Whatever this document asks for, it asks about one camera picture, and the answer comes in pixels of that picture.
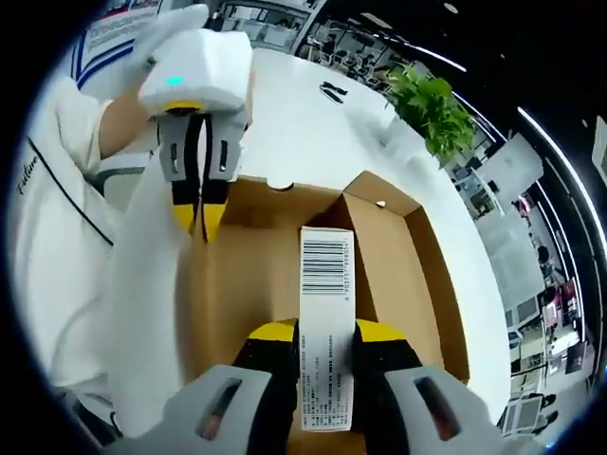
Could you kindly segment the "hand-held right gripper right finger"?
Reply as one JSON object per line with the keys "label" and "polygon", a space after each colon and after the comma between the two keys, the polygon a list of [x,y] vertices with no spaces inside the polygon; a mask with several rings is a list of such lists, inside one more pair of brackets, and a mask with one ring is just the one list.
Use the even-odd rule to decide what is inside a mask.
{"label": "hand-held right gripper right finger", "polygon": [[394,327],[359,318],[353,335],[354,432],[368,454],[500,454],[486,403],[424,366]]}

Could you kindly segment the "person's left hand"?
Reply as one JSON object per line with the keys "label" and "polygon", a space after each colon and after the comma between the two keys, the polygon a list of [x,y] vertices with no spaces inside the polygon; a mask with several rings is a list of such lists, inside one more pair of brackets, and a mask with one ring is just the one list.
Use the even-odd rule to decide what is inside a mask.
{"label": "person's left hand", "polygon": [[254,103],[254,91],[256,85],[256,72],[254,69],[250,71],[249,80],[248,80],[248,93],[246,100],[246,111],[248,114],[248,119],[246,123],[245,130],[247,131],[253,123],[253,103]]}

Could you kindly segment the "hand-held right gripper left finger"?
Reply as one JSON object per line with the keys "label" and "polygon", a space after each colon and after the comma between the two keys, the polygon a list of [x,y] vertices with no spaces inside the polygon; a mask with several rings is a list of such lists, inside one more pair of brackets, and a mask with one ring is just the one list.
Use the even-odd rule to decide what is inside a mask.
{"label": "hand-held right gripper left finger", "polygon": [[217,364],[167,403],[162,454],[285,454],[297,407],[298,321],[255,329],[230,365]]}

